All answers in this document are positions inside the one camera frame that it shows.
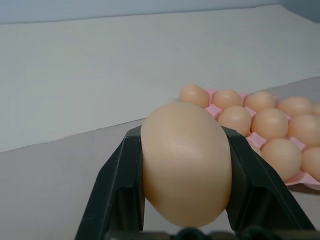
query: egg tray cup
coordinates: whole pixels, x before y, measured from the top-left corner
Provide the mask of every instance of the egg tray cup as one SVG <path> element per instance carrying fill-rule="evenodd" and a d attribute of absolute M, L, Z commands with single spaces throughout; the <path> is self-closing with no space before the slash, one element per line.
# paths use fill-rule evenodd
<path fill-rule="evenodd" d="M 212 98 L 213 98 L 214 94 L 218 91 L 218 89 L 205 89 L 205 91 L 209 95 L 209 106 L 206 107 L 205 110 L 217 121 L 219 115 L 223 112 L 223 110 L 221 108 L 217 107 L 216 105 L 214 105 L 212 103 Z M 238 92 L 238 94 L 241 96 L 242 104 L 243 104 L 246 97 L 250 93 Z M 252 119 L 256 116 L 257 113 L 255 111 L 253 111 L 251 108 L 246 106 L 245 109 L 248 110 Z M 286 117 L 287 117 L 288 121 L 290 121 L 291 117 L 289 115 L 286 115 Z M 265 140 L 263 137 L 261 137 L 256 132 L 249 132 L 248 136 L 246 136 L 246 139 L 251 145 L 254 145 L 255 147 L 257 147 L 259 149 L 261 149 L 264 146 L 264 144 L 267 142 L 267 140 Z M 300 149 L 301 152 L 303 152 L 306 149 L 306 145 L 303 144 L 302 142 L 300 142 L 295 137 L 291 136 L 291 137 L 287 137 L 287 139 L 289 141 L 291 141 L 293 144 L 295 144 Z M 291 177 L 290 179 L 285 181 L 285 184 L 287 186 L 296 185 L 296 184 L 304 184 L 305 186 L 307 186 L 311 189 L 320 191 L 320 181 L 314 179 L 309 173 L 303 172 L 302 170 L 300 170 L 293 177 Z"/>

